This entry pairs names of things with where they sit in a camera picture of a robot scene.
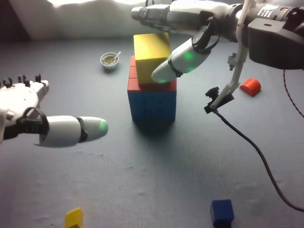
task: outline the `white wall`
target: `white wall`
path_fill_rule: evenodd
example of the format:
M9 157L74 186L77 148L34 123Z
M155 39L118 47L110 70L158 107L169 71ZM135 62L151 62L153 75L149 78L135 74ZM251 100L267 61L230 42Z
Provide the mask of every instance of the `white wall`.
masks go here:
M59 8L54 8L47 0L10 2L33 40L100 38L155 31L131 18L131 9L144 6L145 0L136 5L121 4L114 0L96 0ZM223 2L234 4L243 0ZM155 0L155 3L170 4L171 0Z

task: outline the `small blue cube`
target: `small blue cube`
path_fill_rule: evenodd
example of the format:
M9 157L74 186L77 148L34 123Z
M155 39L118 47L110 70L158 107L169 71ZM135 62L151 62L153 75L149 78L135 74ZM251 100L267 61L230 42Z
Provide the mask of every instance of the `small blue cube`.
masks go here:
M214 200L211 204L211 216L213 225L230 226L234 219L231 200Z

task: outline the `small yellow block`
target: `small yellow block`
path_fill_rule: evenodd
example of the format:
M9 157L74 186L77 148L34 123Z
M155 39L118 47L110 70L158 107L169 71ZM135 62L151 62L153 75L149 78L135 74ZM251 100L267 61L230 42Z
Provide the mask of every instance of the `small yellow block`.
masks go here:
M153 70L171 54L168 33L135 35L134 52L138 84L154 83Z
M81 208L76 208L66 214L65 228L82 228L83 213Z

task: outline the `gray table surface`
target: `gray table surface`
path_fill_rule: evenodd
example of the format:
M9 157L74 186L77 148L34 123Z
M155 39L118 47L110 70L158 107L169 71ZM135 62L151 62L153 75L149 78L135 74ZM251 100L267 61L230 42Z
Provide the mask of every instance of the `gray table surface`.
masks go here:
M185 38L171 39L172 48ZM84 228L211 228L212 200L231 199L234 228L298 228L304 214L275 191L254 148L203 107L204 94L230 81L222 41L206 62L178 80L175 123L146 134L131 119L127 97L132 37L0 45L0 78L41 73L50 91L46 115L98 116L106 137L65 149L39 148L36 135L0 146L3 228L61 228L81 207ZM107 74L100 56L121 51ZM288 199L304 207L304 119L284 89L283 72L247 60L241 82L258 79L254 98L240 91L219 111L263 151ZM304 111L304 72L287 71L287 86Z

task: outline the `yellow cube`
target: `yellow cube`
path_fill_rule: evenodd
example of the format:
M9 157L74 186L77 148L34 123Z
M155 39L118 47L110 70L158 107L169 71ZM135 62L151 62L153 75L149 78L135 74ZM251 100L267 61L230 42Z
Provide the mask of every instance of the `yellow cube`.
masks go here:
M154 83L153 70L171 54L168 33L135 35L134 52L138 84Z
M81 208L76 208L66 214L65 228L82 228L83 213Z

